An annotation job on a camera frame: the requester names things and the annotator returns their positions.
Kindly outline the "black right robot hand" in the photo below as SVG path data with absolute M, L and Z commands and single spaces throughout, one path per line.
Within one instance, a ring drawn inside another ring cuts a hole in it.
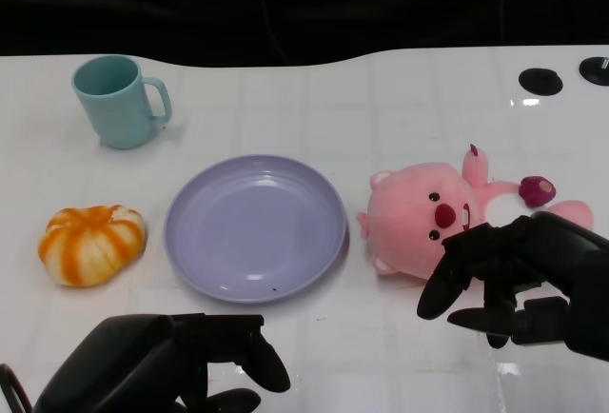
M 444 254 L 418 302 L 434 320 L 477 279 L 483 305 L 448 322 L 483 333 L 490 346 L 563 343 L 608 358 L 608 241 L 553 213 L 482 224 L 447 238 Z

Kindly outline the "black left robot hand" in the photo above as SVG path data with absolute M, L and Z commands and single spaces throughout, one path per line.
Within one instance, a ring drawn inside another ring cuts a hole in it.
M 208 392 L 210 364 L 233 363 L 263 389 L 291 387 L 260 315 L 134 314 L 103 320 L 51 378 L 36 412 L 252 412 L 247 388 Z

